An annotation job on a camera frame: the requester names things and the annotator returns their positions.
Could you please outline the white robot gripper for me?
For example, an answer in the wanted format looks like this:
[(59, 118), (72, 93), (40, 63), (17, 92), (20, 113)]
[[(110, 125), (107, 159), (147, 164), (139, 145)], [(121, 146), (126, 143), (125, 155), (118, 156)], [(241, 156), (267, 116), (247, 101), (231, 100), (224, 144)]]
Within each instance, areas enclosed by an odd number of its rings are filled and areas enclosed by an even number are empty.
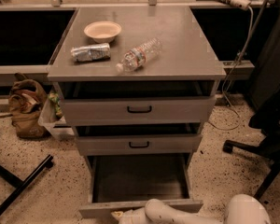
[(144, 207), (128, 211), (113, 211), (111, 216), (119, 224), (153, 224), (147, 217)]

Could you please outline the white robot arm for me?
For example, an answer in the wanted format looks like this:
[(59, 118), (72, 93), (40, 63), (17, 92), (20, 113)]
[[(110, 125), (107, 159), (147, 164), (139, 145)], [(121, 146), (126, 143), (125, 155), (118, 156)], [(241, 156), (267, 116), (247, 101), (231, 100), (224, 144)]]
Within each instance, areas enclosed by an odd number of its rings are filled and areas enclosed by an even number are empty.
[(265, 207), (246, 194), (230, 198), (220, 216), (178, 210), (159, 199), (150, 199), (143, 207), (112, 211), (111, 216), (118, 224), (272, 224)]

